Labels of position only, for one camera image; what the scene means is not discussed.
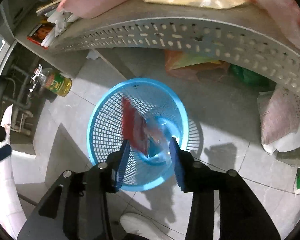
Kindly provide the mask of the blue plastic waste basket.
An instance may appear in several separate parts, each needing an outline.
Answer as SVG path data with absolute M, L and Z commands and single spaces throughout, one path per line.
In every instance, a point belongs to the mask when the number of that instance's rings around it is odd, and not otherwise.
M 170 87 L 147 78 L 124 81 L 104 94 L 90 116 L 89 159 L 93 165 L 104 162 L 128 140 L 130 153 L 121 188 L 147 191 L 173 176 L 170 139 L 185 150 L 193 127 Z

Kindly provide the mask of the orange plastic bag on floor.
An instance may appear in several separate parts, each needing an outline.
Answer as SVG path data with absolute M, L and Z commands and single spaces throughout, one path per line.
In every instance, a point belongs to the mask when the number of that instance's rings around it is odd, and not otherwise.
M 199 81 L 197 74 L 211 70 L 227 73 L 230 63 L 199 54 L 165 50 L 165 71 L 168 75 L 190 81 Z

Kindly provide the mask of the red snack bag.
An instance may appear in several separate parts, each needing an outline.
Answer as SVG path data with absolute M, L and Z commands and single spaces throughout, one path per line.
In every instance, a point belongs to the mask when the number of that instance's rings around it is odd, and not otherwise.
M 167 139 L 157 120 L 146 120 L 126 97 L 122 98 L 122 135 L 146 157 L 168 151 Z

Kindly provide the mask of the perforated metal shelf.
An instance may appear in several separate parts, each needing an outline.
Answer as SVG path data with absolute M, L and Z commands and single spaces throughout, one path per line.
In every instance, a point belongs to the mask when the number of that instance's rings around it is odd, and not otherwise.
M 140 47 L 220 59 L 263 75 L 300 97 L 300 50 L 255 5 L 216 10 L 128 0 L 72 24 L 50 50 Z

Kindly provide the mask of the pink white sack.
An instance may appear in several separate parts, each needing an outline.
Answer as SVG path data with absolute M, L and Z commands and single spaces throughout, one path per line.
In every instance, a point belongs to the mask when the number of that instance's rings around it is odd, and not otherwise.
M 261 145 L 269 153 L 300 148 L 300 97 L 277 85 L 257 98 Z

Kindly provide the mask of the red box on shelf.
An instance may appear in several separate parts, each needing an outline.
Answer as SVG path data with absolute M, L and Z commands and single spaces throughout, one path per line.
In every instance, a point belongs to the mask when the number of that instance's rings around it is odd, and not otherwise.
M 40 23 L 27 36 L 27 40 L 47 49 L 55 39 L 55 24 L 50 22 Z

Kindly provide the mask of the yellow cooking oil bottle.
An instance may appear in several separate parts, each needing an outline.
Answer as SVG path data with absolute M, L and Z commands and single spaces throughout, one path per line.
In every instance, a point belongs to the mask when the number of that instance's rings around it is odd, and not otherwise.
M 37 84 L 61 97 L 66 97 L 70 92 L 72 80 L 52 68 L 43 68 L 41 64 L 34 70 L 31 77 L 32 92 Z

